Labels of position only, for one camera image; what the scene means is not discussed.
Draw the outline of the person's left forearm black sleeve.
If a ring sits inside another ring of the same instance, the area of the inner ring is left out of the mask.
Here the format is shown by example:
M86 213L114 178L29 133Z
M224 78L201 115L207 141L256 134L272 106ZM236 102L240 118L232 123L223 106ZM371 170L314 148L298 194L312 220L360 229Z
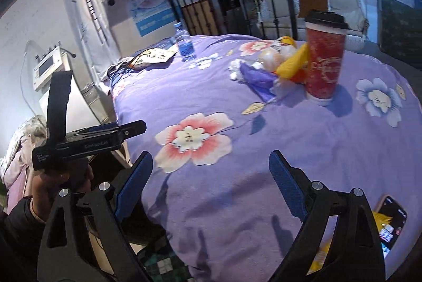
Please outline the person's left forearm black sleeve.
M1 212L1 280L36 281L45 223L33 214L32 197L22 198L11 213Z

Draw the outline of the person's left hand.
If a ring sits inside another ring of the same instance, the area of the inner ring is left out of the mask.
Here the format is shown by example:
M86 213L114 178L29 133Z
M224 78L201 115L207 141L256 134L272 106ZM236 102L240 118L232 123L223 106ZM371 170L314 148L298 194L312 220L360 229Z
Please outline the person's left hand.
M36 175L32 180L31 212L46 222L54 200L62 189L73 193L89 192L93 178L87 158L65 161L63 170L49 170Z

